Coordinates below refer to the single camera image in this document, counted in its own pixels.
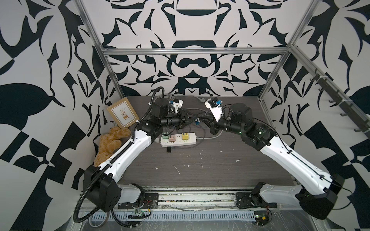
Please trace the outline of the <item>yellow USB wall charger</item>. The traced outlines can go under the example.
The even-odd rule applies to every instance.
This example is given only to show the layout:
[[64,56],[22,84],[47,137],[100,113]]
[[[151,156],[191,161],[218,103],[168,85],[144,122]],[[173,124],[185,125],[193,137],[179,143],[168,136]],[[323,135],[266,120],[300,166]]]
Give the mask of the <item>yellow USB wall charger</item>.
[[189,140],[189,133],[182,133],[182,140],[186,141]]

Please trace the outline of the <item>white power strip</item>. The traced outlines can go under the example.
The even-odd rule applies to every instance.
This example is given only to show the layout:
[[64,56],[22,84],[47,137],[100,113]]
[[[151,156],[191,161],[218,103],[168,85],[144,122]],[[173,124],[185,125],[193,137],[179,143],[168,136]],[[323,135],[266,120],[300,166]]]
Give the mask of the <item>white power strip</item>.
[[178,146],[188,146],[188,145],[195,145],[197,143],[197,136],[195,133],[189,133],[189,140],[182,140],[182,134],[175,134],[176,135],[176,141],[175,142],[169,142],[160,140],[160,144],[162,147],[178,147]]

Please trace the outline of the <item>pink USB wall charger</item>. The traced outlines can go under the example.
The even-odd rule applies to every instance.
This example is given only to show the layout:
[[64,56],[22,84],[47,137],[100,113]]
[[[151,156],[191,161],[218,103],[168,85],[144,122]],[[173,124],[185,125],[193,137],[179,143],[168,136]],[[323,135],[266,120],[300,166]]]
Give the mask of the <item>pink USB wall charger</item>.
[[176,135],[171,135],[169,137],[169,142],[175,142],[176,141]]

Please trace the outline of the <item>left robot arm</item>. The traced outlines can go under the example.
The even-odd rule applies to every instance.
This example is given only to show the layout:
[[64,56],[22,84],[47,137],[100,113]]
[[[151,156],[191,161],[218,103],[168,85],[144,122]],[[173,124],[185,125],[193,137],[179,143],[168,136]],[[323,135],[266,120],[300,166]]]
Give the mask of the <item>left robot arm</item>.
[[152,95],[149,108],[139,119],[131,138],[99,166],[89,166],[84,173],[83,193],[73,213],[73,221],[81,223],[99,210],[112,212],[117,204],[144,205],[145,189],[132,183],[118,186],[128,166],[163,132],[164,127],[180,130],[195,122],[196,114],[182,109],[179,100],[170,102],[164,94]]

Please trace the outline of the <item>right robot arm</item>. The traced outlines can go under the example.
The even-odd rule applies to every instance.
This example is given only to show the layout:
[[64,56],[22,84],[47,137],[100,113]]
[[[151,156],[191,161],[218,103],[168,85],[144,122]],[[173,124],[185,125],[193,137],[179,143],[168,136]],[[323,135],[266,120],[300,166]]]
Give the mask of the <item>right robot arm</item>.
[[202,121],[211,134],[226,131],[239,135],[245,144],[274,160],[299,182],[296,186],[261,182],[251,192],[251,206],[286,204],[300,207],[317,219],[327,218],[343,189],[343,177],[330,175],[303,158],[272,127],[255,119],[252,110],[245,104],[233,104],[230,118],[226,118],[222,101],[217,98],[207,100],[205,106],[211,111],[212,117],[202,118]]

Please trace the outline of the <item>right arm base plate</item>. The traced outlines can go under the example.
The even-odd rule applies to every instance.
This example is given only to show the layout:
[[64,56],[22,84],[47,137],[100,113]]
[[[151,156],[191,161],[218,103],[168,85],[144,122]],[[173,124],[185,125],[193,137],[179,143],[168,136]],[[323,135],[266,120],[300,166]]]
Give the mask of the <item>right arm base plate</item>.
[[239,209],[277,208],[277,203],[268,203],[257,193],[236,193],[235,195],[236,206]]

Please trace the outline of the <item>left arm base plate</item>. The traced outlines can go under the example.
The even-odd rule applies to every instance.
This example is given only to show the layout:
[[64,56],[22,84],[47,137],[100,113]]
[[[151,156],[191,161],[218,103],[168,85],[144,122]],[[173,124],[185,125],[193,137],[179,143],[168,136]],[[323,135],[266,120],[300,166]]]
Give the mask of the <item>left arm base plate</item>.
[[139,196],[139,199],[135,203],[121,203],[118,205],[118,209],[152,209],[158,205],[159,194],[158,193],[145,193],[144,196]]

